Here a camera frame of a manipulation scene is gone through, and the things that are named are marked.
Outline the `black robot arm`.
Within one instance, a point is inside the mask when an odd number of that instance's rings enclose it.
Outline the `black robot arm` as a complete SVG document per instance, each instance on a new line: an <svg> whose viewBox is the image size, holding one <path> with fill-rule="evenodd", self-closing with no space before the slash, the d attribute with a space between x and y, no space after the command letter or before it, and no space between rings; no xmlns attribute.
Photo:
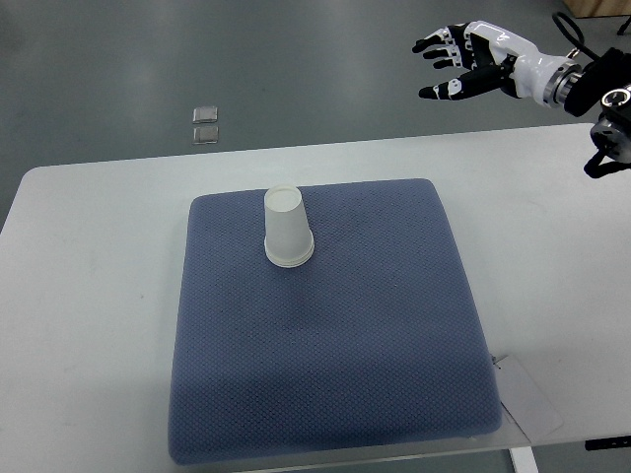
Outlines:
<svg viewBox="0 0 631 473"><path fill-rule="evenodd" d="M591 178L630 169L630 55L610 48L580 72L570 73L557 89L566 112L582 116L598 106L590 131L596 153L584 166Z"/></svg>

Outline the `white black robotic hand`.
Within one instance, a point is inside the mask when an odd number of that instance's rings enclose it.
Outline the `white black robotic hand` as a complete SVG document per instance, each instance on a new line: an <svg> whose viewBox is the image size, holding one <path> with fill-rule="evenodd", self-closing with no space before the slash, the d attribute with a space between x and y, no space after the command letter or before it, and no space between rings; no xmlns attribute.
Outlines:
<svg viewBox="0 0 631 473"><path fill-rule="evenodd" d="M436 69L463 71L420 89L419 97L427 100L461 101L500 90L557 107L583 75L573 59L544 54L531 41L484 21L442 27L417 40L412 52L431 60Z"/></svg>

